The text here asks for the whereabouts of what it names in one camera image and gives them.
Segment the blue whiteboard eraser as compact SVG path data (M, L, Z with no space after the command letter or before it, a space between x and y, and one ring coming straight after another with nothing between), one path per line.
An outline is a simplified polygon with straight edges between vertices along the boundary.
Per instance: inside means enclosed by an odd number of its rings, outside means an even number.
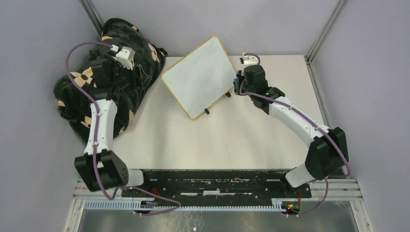
M233 81L233 84L234 84L234 94L239 95L239 88L240 88L239 79L235 78Z

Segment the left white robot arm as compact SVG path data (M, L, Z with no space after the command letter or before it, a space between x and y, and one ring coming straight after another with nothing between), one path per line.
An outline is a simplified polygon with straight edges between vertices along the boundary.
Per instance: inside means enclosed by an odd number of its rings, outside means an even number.
M141 64L126 59L99 58L79 76L75 87L87 100L90 116L86 148L74 166L91 192L106 192L129 182L127 165L113 151L113 139L123 133L140 108L155 78Z

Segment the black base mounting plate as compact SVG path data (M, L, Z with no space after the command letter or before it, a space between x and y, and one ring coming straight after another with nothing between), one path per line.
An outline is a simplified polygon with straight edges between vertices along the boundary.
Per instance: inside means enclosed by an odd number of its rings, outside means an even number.
M308 184L292 188L287 170L144 170L142 189L182 206L268 206L276 199L310 199Z

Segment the black floral blanket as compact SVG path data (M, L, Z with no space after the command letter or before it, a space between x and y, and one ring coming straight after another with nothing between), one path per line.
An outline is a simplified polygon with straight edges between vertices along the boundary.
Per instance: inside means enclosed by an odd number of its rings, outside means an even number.
M155 46L130 22L108 19L102 31L102 45L89 51L80 70L61 77L54 87L60 116L69 122L80 138L87 142L91 125L91 101L75 84L93 99L103 95L117 106L113 135L124 132L135 116L148 89L162 72L167 51ZM116 52L107 45L128 47L135 51L134 67L129 70L116 61Z

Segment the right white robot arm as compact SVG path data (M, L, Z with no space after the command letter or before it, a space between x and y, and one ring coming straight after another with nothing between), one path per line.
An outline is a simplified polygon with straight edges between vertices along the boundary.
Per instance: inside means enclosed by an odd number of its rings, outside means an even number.
M307 146L305 161L288 171L279 184L282 195L291 197L299 186L324 180L342 166L349 157L345 132L330 128L307 116L277 87L270 87L261 65L250 65L236 73L233 81L236 95L249 96L255 107L276 118L294 132Z

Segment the yellow framed whiteboard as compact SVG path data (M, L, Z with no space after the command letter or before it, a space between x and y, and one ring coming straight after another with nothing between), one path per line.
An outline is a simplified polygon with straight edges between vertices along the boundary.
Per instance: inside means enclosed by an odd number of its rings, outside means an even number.
M218 36L212 36L161 74L187 116L195 120L233 87L236 70Z

